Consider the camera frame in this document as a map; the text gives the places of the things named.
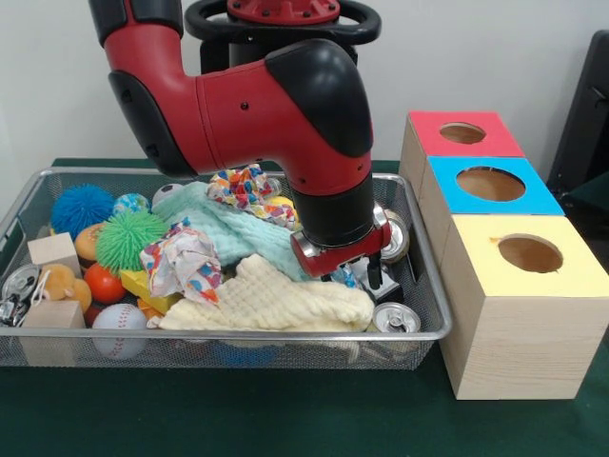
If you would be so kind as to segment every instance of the circular hole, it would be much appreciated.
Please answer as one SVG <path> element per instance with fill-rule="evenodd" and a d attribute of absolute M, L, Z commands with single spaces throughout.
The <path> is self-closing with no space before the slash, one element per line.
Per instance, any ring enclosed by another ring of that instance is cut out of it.
<path fill-rule="evenodd" d="M 482 141 L 486 136 L 486 132 L 480 127 L 472 126 L 471 124 L 452 122 L 442 126 L 440 135 L 453 143 L 473 145 Z"/>
<path fill-rule="evenodd" d="M 501 256 L 525 271 L 549 273 L 562 267 L 562 255 L 547 240 L 532 235 L 511 235 L 499 242 Z"/>
<path fill-rule="evenodd" d="M 461 189 L 493 202 L 510 202 L 521 198 L 526 187 L 518 176 L 504 169 L 473 167 L 457 175 Z"/>

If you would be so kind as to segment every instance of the mint green towel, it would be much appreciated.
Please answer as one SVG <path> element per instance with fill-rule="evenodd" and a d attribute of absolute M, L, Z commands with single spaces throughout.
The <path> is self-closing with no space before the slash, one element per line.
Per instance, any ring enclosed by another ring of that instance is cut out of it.
<path fill-rule="evenodd" d="M 189 184 L 152 210 L 170 225 L 187 217 L 194 229 L 206 233 L 213 241 L 223 267 L 258 253 L 294 281 L 311 279 L 298 263 L 287 228 L 214 202 L 206 191 L 205 183 Z"/>

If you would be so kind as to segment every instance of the red box top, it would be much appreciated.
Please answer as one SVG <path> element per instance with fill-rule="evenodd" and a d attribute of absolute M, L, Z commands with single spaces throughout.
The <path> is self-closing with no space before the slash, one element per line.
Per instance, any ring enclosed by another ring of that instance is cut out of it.
<path fill-rule="evenodd" d="M 409 115 L 427 155 L 524 157 L 496 112 L 411 111 Z"/>

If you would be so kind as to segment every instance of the stacked wooden boxes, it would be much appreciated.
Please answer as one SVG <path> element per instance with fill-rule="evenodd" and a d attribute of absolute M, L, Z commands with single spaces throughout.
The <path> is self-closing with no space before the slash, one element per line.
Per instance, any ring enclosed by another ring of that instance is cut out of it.
<path fill-rule="evenodd" d="M 574 398 L 609 324 L 609 277 L 500 117 L 412 112 L 401 175 L 451 301 L 457 398 Z"/>

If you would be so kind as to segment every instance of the white wall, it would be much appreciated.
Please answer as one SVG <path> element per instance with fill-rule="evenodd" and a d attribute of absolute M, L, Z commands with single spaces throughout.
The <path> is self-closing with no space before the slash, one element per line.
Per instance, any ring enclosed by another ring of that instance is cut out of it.
<path fill-rule="evenodd" d="M 183 2 L 185 7 L 193 0 Z M 368 0 L 383 34 L 360 48 L 374 157 L 399 158 L 410 109 L 498 110 L 542 174 L 551 166 L 606 0 Z M 185 67 L 198 45 L 183 42 Z M 114 101 L 85 0 L 3 0 L 0 214 L 53 158 L 143 157 Z"/>

